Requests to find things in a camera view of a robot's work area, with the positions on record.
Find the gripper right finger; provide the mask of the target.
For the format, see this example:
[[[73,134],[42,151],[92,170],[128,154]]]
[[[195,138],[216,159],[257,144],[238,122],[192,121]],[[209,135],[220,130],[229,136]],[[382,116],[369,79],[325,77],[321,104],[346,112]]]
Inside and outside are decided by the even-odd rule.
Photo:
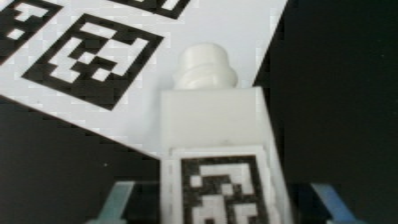
[[[312,183],[311,187],[314,189],[321,204],[330,214],[330,218],[327,219],[325,224],[367,224],[355,217],[332,185]]]

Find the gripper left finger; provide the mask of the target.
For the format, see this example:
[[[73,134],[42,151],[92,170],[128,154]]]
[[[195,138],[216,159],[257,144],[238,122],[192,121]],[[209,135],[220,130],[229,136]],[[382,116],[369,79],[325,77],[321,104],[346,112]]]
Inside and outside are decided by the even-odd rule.
[[[122,219],[122,212],[126,209],[133,187],[133,181],[115,182],[110,189],[99,215],[85,222],[85,224],[128,224],[128,221]]]

